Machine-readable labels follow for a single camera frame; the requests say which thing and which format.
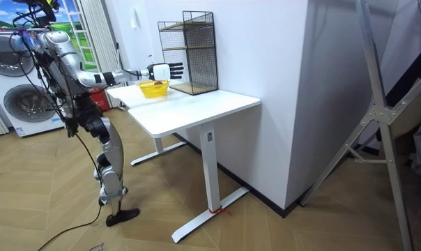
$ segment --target wire rack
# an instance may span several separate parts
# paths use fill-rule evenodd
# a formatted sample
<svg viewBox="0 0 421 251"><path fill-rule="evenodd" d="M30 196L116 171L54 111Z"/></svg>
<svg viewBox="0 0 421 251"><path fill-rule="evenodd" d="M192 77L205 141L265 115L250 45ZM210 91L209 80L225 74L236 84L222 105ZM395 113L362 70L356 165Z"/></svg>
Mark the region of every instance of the wire rack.
<svg viewBox="0 0 421 251"><path fill-rule="evenodd" d="M158 22L165 63L183 63L170 87L191 95L218 90L213 14L183 11L183 22Z"/></svg>

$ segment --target baseboard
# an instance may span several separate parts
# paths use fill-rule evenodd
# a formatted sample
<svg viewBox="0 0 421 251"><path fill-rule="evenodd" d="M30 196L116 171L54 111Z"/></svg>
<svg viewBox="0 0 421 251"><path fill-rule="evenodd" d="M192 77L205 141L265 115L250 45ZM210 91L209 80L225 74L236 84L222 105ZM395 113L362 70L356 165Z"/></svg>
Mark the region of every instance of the baseboard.
<svg viewBox="0 0 421 251"><path fill-rule="evenodd" d="M194 144L190 143L188 140L186 140L185 138L181 137L181 135L179 135L178 133L174 133L174 136L177 137L182 142L185 142L191 149L193 149L199 155L201 155L201 150L198 147L196 147ZM253 188L250 184L246 183L246 181L244 181L243 179L241 179L240 177L238 177L237 175L235 175L233 172L229 171L226 167L224 167L223 165L221 165L219 162L217 162L217 167L222 172L224 172L227 176L229 176L230 178L232 178L235 182L237 182L241 186L249 189L250 192L252 193L252 195L254 195L258 199L260 199L266 206L268 206L269 208L271 208L274 212L276 212L276 214L280 215L282 218L285 218L288 214L290 214L290 212L292 212L292 210L298 205L297 204L297 200L296 200L291 205L289 205L288 207L286 207L285 209L283 209L280 206L278 206L276 203L274 203L273 201L271 201L270 199L268 199L265 195L263 195L257 189Z"/></svg>

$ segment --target yellow bowl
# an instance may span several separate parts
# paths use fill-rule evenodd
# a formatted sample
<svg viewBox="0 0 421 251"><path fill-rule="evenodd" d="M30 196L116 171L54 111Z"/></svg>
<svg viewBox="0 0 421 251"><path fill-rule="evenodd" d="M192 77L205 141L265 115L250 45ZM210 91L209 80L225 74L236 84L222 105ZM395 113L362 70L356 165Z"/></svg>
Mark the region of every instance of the yellow bowl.
<svg viewBox="0 0 421 251"><path fill-rule="evenodd" d="M146 98L157 98L167 94L169 80L146 81L139 83L138 86Z"/></svg>

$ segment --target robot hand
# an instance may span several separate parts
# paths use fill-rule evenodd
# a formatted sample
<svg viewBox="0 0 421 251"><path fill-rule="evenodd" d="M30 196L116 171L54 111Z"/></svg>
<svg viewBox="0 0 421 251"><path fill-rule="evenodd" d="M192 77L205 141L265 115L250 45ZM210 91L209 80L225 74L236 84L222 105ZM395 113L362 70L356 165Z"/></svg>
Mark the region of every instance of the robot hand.
<svg viewBox="0 0 421 251"><path fill-rule="evenodd" d="M183 74L183 63L157 63L147 66L150 80L180 79Z"/></svg>

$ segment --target white desk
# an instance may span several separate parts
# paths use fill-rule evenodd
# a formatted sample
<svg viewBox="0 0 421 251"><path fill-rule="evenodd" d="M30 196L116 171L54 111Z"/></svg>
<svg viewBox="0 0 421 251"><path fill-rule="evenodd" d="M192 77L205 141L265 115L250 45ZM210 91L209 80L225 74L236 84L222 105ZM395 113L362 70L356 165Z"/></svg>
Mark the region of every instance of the white desk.
<svg viewBox="0 0 421 251"><path fill-rule="evenodd" d="M220 201L213 120L259 105L258 98L221 90L191 96L173 89L169 89L162 98L145 98L138 86L125 86L107 92L124 102L130 108L131 117L155 140L157 153L144 156L144 159L177 147L175 144L163 149L161 137L198 126L209 210L176 230L172 235L175 243L220 212L219 208L226 208L248 192L246 188L239 188ZM132 161L132 165L141 159Z"/></svg>

